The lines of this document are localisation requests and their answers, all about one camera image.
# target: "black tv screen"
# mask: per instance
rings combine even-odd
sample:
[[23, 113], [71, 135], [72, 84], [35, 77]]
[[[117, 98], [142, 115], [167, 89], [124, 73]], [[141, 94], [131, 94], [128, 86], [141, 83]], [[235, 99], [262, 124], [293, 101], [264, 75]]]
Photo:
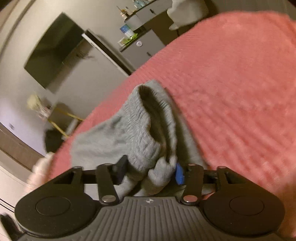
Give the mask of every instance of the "black tv screen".
[[63, 61], [82, 41], [84, 30], [61, 13], [35, 47], [25, 70], [44, 88], [53, 81]]

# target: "pink bedspread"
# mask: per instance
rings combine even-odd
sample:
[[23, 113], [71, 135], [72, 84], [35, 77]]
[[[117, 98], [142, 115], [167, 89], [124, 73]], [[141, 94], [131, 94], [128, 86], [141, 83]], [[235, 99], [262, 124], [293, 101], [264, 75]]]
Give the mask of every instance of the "pink bedspread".
[[151, 79], [170, 92], [209, 165], [228, 166], [276, 194], [286, 208], [281, 232], [296, 236], [295, 22], [232, 12], [198, 23], [88, 116], [56, 153], [51, 178], [70, 168], [78, 133], [111, 117]]

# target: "vanity table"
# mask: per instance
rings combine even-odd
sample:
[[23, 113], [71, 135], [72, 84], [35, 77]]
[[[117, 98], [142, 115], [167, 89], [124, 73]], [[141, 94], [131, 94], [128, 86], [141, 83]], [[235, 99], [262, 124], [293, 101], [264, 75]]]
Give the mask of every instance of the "vanity table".
[[134, 69], [139, 68], [154, 54], [165, 47], [165, 44], [159, 36], [156, 35], [153, 29], [146, 30], [145, 24], [162, 14], [171, 6], [172, 0], [154, 0], [133, 12], [133, 14], [124, 20], [125, 24], [127, 24], [131, 30], [138, 33], [136, 39], [120, 49], [121, 54], [130, 62]]

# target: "gray drawer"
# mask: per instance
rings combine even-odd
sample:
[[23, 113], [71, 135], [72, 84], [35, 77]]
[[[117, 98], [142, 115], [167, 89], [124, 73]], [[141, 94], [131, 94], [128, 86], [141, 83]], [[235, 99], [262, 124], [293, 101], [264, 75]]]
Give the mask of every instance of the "gray drawer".
[[142, 24], [147, 23], [157, 15], [166, 11], [172, 6], [172, 0], [157, 0], [139, 10], [136, 15], [141, 20]]
[[157, 35], [150, 30], [123, 50], [122, 55], [137, 69], [164, 47]]

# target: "pink ribbed fabric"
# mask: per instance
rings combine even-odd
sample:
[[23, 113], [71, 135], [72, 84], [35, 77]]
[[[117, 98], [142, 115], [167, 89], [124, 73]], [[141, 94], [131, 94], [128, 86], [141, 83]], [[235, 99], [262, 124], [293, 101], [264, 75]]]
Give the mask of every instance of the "pink ribbed fabric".
[[198, 23], [88, 116], [55, 155], [51, 178], [71, 166], [78, 133], [111, 117], [151, 79], [170, 92], [209, 165], [228, 166], [276, 194], [286, 208], [281, 232], [296, 236], [295, 22], [273, 12], [232, 12]]

